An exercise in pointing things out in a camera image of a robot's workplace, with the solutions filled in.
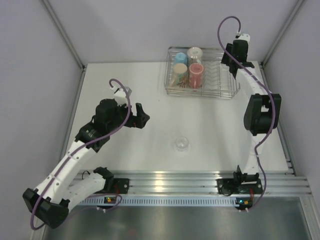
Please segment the white floral mug orange inside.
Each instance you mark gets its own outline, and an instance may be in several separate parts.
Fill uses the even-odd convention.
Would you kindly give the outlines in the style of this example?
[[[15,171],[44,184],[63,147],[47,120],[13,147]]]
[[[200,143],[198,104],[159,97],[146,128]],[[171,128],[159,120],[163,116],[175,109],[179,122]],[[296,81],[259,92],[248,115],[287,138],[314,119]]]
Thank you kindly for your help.
[[[191,47],[187,50],[188,64],[202,64],[203,50],[200,47]]]

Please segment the clear plastic cup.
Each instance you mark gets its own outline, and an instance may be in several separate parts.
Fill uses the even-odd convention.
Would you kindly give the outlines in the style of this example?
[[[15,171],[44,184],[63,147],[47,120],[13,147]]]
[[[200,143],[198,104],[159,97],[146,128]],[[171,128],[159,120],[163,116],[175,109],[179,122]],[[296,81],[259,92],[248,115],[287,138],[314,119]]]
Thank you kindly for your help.
[[[175,148],[179,152],[187,151],[189,148],[189,140],[185,136],[178,136],[175,140]]]

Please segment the pink ghost pattern mug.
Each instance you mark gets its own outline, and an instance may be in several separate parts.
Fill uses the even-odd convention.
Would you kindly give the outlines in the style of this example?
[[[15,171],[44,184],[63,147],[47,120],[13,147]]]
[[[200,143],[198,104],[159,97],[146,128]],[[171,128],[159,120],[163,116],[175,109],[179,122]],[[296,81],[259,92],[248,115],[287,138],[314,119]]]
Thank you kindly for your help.
[[[190,88],[197,89],[203,84],[204,66],[200,63],[193,63],[189,66],[188,85]]]

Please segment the beige coral pattern mug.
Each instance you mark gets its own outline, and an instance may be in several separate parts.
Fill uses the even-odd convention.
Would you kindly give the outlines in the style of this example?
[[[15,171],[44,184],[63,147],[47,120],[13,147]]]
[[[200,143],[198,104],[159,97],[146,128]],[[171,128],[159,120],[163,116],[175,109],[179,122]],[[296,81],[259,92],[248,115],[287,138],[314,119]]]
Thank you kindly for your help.
[[[185,88],[188,82],[188,67],[184,63],[176,63],[169,82],[170,87]]]

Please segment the light blue mug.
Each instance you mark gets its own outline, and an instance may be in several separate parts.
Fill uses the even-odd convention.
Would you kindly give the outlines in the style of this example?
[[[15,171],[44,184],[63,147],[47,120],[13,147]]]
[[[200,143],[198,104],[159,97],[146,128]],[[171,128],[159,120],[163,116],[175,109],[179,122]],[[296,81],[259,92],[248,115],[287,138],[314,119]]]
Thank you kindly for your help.
[[[187,65],[188,64],[188,57],[184,52],[178,52],[173,60],[173,64],[184,64]]]

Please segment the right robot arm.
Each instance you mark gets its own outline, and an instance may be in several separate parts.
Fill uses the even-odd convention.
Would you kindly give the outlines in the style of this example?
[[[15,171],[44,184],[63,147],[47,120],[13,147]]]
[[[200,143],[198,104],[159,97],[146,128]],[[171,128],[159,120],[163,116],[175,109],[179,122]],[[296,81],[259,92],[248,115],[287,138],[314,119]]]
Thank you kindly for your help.
[[[263,145],[279,121],[281,96],[270,93],[248,61],[249,43],[225,49],[170,47],[164,86],[152,63],[140,69],[136,127],[138,168],[147,171],[231,171],[218,192],[261,194]]]

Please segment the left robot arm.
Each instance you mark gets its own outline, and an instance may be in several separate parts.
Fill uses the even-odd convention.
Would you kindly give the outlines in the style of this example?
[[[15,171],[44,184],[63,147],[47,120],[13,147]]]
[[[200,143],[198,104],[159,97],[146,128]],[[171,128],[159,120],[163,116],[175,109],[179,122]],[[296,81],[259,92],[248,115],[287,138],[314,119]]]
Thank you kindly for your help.
[[[91,120],[82,126],[69,150],[54,170],[35,188],[27,188],[22,198],[32,218],[40,219],[51,229],[59,227],[71,210],[93,194],[127,193],[127,178],[115,178],[107,167],[97,167],[88,177],[70,184],[84,164],[95,156],[111,135],[121,127],[145,127],[150,116],[141,103],[135,104],[136,114],[115,99],[103,99]]]

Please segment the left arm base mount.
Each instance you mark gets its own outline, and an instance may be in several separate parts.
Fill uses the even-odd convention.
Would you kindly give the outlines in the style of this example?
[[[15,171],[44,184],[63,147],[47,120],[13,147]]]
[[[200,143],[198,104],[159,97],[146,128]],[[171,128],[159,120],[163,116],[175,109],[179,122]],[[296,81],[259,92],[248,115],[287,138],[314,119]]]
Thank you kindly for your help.
[[[112,178],[105,183],[103,190],[108,194],[127,194],[129,187],[129,178]]]

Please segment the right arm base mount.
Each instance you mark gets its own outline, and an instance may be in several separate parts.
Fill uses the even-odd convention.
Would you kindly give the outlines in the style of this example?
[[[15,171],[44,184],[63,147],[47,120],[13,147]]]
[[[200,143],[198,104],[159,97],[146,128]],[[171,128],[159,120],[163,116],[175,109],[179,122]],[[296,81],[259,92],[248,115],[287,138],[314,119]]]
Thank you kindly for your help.
[[[217,181],[217,189],[220,195],[229,197],[233,194],[245,194],[245,190],[241,190],[241,181],[233,178],[221,178]]]

